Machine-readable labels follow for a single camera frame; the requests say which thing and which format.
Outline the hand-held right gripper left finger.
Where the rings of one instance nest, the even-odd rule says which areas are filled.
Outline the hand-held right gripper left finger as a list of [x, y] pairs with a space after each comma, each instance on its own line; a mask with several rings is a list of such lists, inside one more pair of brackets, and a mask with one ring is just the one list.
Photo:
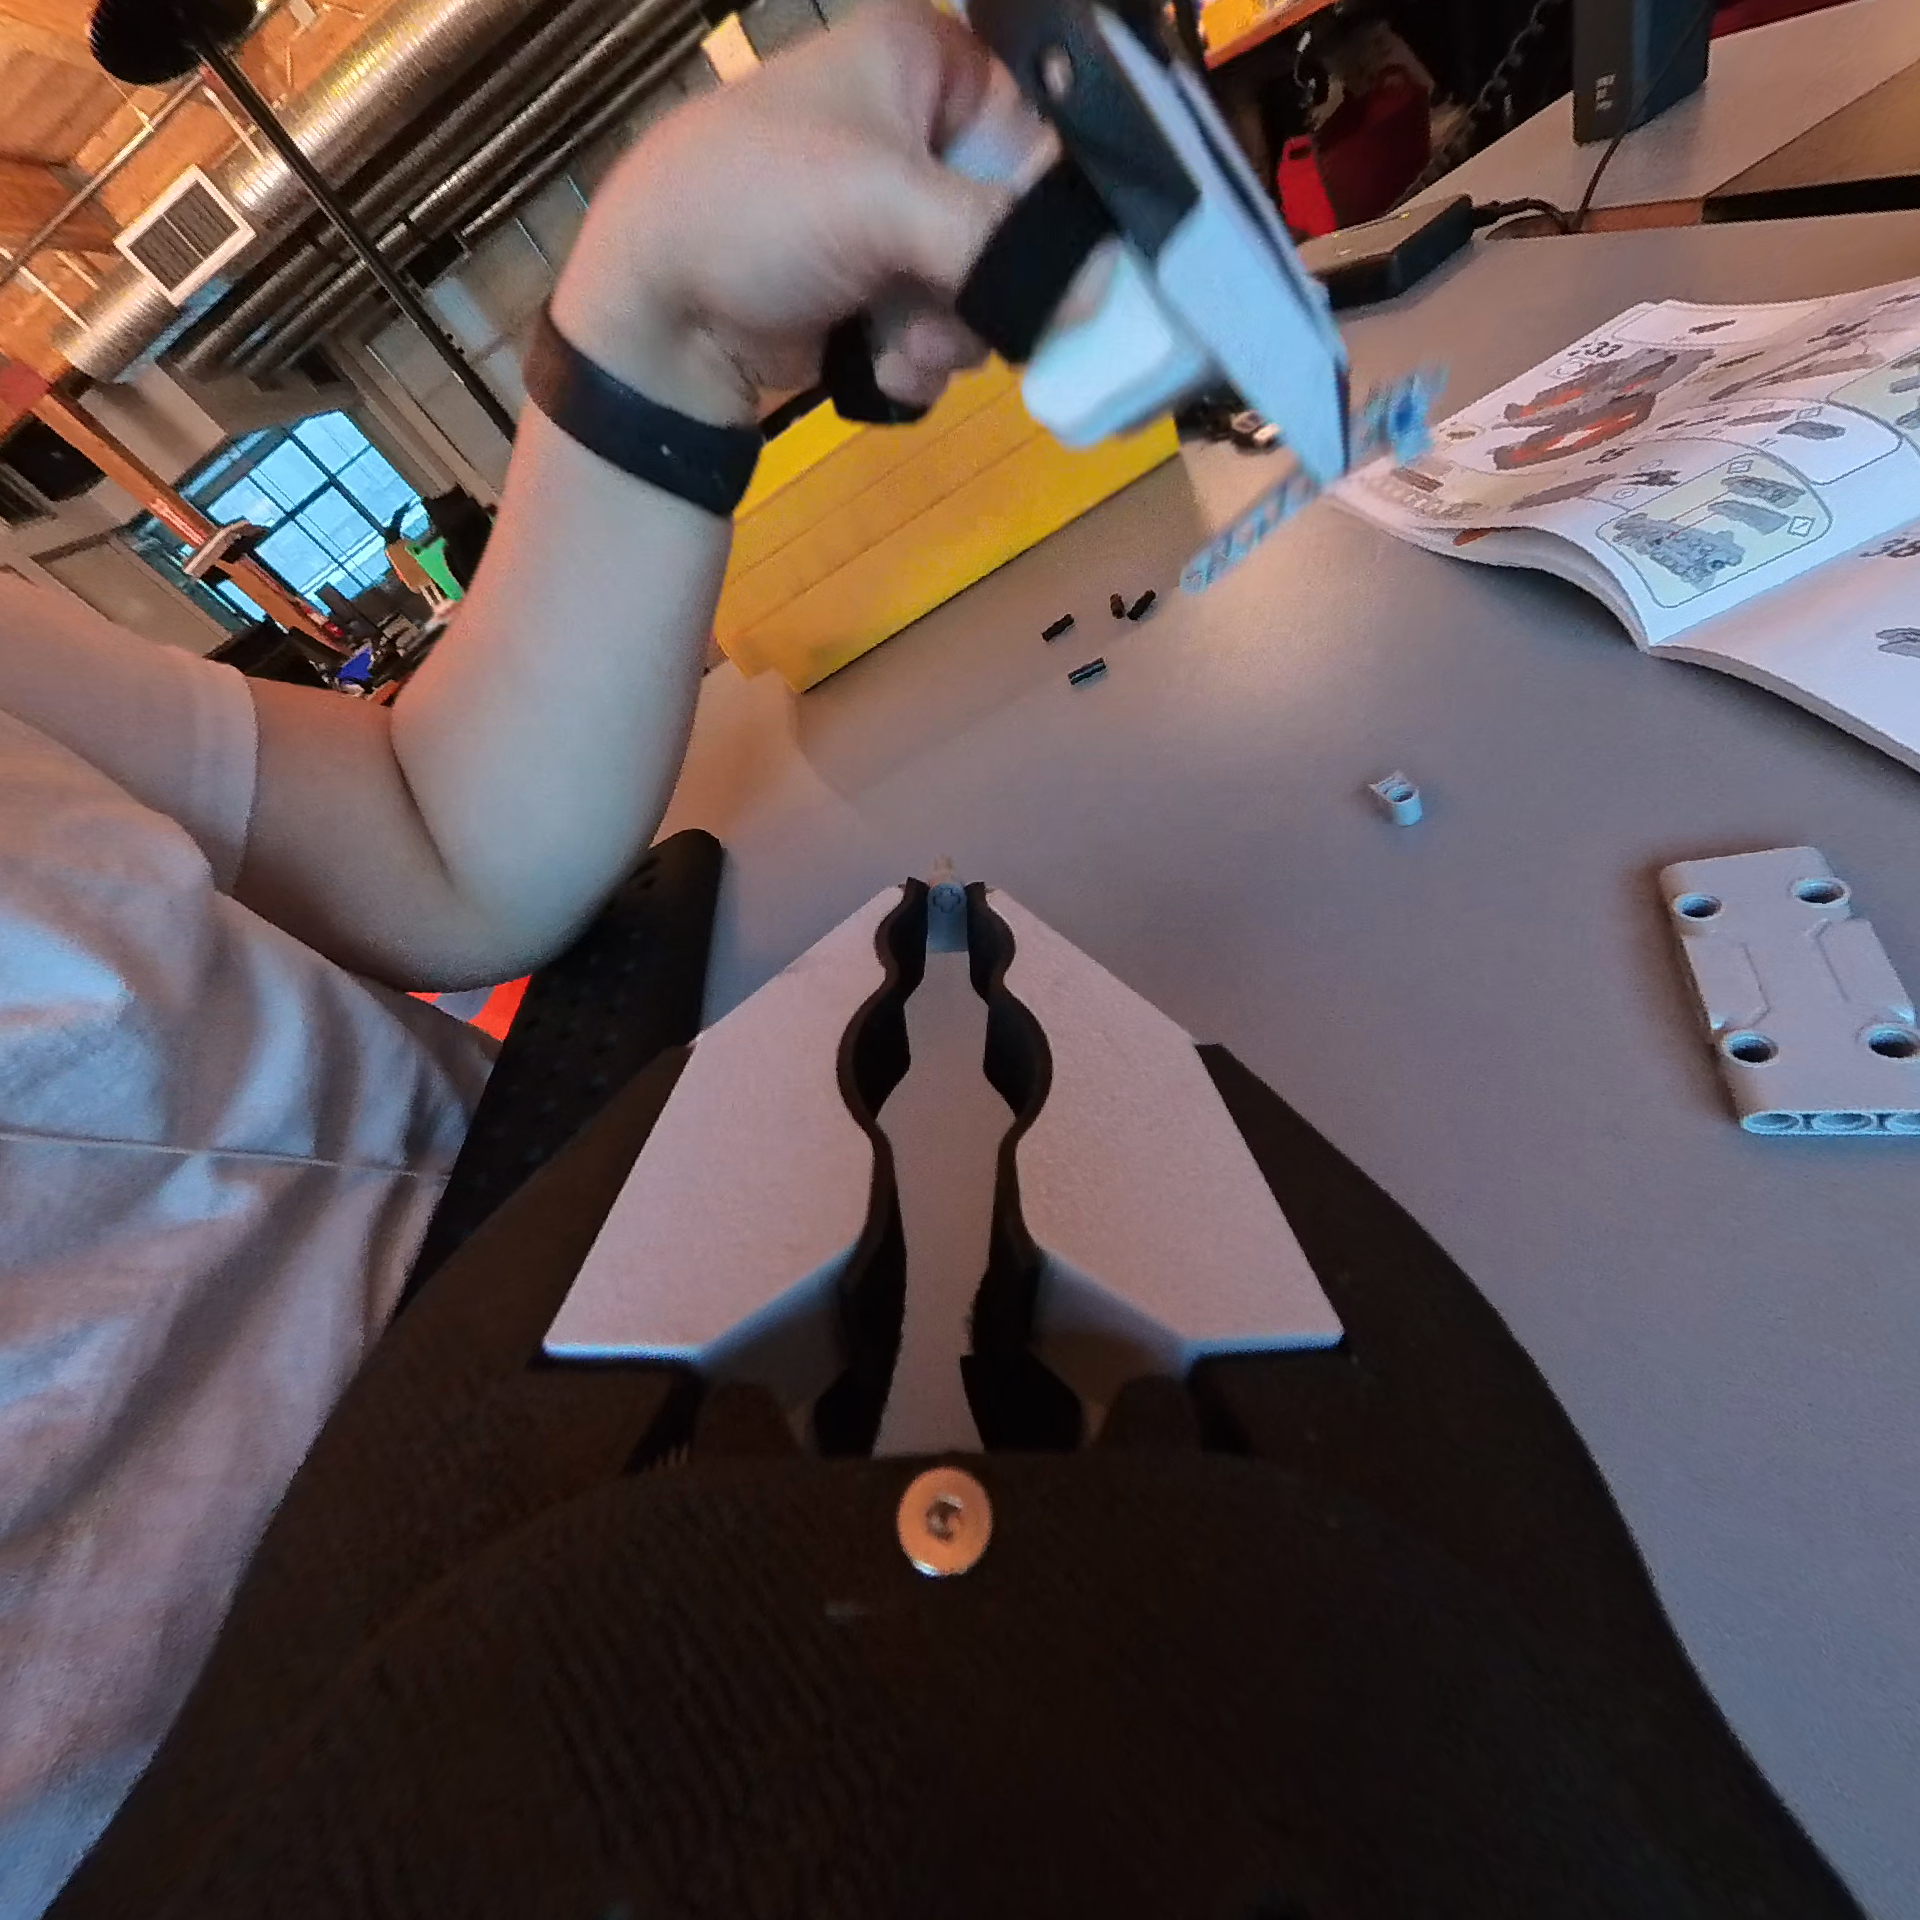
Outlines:
[[906, 879], [693, 1042], [546, 1358], [763, 1388], [818, 1451], [874, 1451], [906, 1317], [880, 1111], [923, 966], [925, 885]]

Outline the grey beam assembly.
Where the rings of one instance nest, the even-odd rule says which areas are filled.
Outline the grey beam assembly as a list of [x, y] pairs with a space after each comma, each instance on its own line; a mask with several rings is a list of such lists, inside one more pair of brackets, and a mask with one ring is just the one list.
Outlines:
[[1314, 480], [1301, 463], [1263, 492], [1228, 528], [1202, 544], [1185, 565], [1179, 589], [1200, 595], [1245, 562], [1268, 536], [1354, 472], [1379, 463], [1405, 463], [1433, 440], [1433, 404], [1450, 384], [1450, 370], [1426, 364], [1376, 384], [1348, 412], [1348, 462], [1337, 480]]

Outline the yellow storage bin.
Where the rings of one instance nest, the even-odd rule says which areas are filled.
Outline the yellow storage bin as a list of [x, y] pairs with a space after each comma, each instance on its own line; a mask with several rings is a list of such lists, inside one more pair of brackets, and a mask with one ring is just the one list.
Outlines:
[[1165, 415], [1066, 447], [999, 362], [917, 422], [828, 399], [768, 438], [736, 511], [713, 638], [743, 677], [808, 691], [1177, 454]]

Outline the white air vent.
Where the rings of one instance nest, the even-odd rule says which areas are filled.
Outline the white air vent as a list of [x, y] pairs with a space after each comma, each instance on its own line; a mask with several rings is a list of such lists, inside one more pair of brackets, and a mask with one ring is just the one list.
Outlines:
[[252, 221], [199, 165], [115, 235], [116, 251], [175, 309], [253, 242]]

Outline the window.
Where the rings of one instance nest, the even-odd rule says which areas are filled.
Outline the window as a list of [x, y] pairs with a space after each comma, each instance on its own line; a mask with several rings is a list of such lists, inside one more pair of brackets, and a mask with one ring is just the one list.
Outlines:
[[312, 607], [330, 607], [328, 588], [354, 598], [388, 581], [391, 531], [429, 533], [418, 490], [348, 412], [229, 438], [176, 492], [211, 522], [263, 528], [257, 560]]

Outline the grey desk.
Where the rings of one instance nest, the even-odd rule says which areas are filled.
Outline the grey desk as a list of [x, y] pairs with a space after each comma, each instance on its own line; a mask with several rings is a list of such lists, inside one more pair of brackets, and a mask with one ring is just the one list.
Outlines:
[[1739, 1132], [1655, 895], [1823, 847], [1913, 987], [1915, 779], [1344, 511], [1179, 596], [1266, 471], [1200, 447], [808, 694], [716, 666], [665, 826], [728, 845], [706, 1015], [953, 855], [1229, 1047], [1499, 1308], [1743, 1740], [1915, 1916], [1915, 1141]]

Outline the person's left hand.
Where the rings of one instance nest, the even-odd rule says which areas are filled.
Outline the person's left hand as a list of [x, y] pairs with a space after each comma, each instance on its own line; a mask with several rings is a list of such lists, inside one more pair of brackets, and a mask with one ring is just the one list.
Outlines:
[[955, 296], [1013, 205], [949, 147], [1007, 79], [932, 5], [848, 26], [657, 123], [596, 191], [552, 315], [624, 386], [752, 424], [816, 381], [826, 335], [876, 319], [880, 388], [929, 404], [988, 346]]

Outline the grey panel plate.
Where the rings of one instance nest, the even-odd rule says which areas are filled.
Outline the grey panel plate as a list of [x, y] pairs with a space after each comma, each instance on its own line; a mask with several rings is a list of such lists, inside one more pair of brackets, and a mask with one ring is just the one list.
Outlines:
[[1674, 862], [1659, 895], [1745, 1132], [1919, 1136], [1915, 996], [1820, 851]]

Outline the open instruction booklet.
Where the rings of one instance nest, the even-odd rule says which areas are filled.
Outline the open instruction booklet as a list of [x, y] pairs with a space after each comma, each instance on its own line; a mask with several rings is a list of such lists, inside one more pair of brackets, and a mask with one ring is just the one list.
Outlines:
[[1635, 304], [1335, 503], [1919, 766], [1919, 278]]

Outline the red bag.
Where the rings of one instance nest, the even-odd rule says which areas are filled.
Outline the red bag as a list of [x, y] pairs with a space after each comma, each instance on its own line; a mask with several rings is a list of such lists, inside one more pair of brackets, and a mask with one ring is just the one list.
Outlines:
[[1280, 218], [1296, 242], [1368, 223], [1400, 204], [1433, 150], [1432, 85], [1389, 68], [1280, 148]]

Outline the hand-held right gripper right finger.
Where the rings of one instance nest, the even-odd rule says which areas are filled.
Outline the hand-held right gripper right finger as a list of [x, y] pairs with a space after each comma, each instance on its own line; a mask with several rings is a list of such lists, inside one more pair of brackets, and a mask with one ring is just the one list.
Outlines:
[[968, 958], [1010, 1114], [965, 1354], [985, 1448], [1073, 1451], [1144, 1376], [1332, 1348], [1337, 1311], [1200, 1044], [979, 882]]

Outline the black monitor stand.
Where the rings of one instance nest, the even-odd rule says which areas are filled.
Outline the black monitor stand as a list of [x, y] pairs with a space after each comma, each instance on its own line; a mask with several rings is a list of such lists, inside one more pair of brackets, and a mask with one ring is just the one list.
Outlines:
[[1573, 2], [1573, 141], [1641, 128], [1698, 92], [1716, 2]]

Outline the black pole lamp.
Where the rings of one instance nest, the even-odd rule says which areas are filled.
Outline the black pole lamp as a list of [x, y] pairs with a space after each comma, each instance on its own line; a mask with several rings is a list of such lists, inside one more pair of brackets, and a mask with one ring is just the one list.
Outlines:
[[261, 133], [287, 168], [299, 180], [331, 229], [373, 275], [381, 292], [424, 334], [442, 364], [459, 379], [493, 428], [515, 438], [515, 415], [491, 394], [491, 386], [466, 364], [458, 342], [433, 319], [418, 290], [385, 259], [378, 240], [354, 218], [325, 174], [303, 154], [296, 136], [279, 120], [274, 108], [259, 93], [240, 67], [234, 47], [253, 30], [253, 6], [245, 2], [99, 2], [87, 26], [87, 46], [96, 63], [128, 85], [179, 79], [203, 67], [213, 74]]

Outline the black power adapter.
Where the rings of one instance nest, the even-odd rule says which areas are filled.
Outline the black power adapter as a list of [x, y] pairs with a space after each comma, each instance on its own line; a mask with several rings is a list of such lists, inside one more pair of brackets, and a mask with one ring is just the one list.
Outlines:
[[1476, 232], [1469, 196], [1428, 199], [1299, 247], [1335, 311], [1404, 296], [1461, 253]]

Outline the silver air duct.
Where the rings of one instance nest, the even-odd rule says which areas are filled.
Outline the silver air duct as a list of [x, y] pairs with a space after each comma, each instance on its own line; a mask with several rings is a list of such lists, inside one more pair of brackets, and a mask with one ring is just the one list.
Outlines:
[[[277, 116], [401, 264], [474, 196], [528, 186], [535, 157], [587, 136], [594, 112], [651, 87], [657, 67], [681, 61], [704, 32], [697, 5], [394, 5]], [[344, 237], [296, 248], [290, 232], [320, 205], [266, 134], [211, 174], [180, 175], [152, 205], [156, 219], [180, 211], [215, 219], [205, 242], [185, 242], [180, 292], [135, 260], [109, 275], [56, 334], [74, 370], [124, 375], [269, 251], [283, 253], [281, 268], [187, 352], [197, 367], [290, 346], [375, 285]]]

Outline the black wristband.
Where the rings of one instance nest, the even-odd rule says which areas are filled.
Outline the black wristband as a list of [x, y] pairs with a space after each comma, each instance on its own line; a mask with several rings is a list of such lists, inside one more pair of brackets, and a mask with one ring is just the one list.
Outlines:
[[661, 404], [602, 367], [540, 309], [521, 362], [528, 403], [599, 462], [709, 517], [729, 522], [749, 492], [763, 435]]

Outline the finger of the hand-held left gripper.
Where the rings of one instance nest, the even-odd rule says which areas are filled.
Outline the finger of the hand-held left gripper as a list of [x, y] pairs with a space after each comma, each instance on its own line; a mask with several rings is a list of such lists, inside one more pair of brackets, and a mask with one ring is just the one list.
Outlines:
[[1108, 6], [1099, 34], [1135, 92], [1147, 134], [1131, 155], [1165, 157], [1185, 182], [1159, 190], [1177, 212], [1125, 212], [1165, 309], [1235, 390], [1273, 422], [1309, 480], [1327, 490], [1351, 462], [1348, 357], [1328, 296], [1306, 272], [1285, 221], [1235, 130], [1191, 67], [1159, 55]]

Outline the person's left forearm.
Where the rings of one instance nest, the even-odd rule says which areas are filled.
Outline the person's left forearm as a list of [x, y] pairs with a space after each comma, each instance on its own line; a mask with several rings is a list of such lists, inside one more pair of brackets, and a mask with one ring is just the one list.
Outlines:
[[524, 412], [484, 560], [395, 704], [257, 687], [236, 898], [402, 991], [538, 972], [657, 836], [729, 549]]

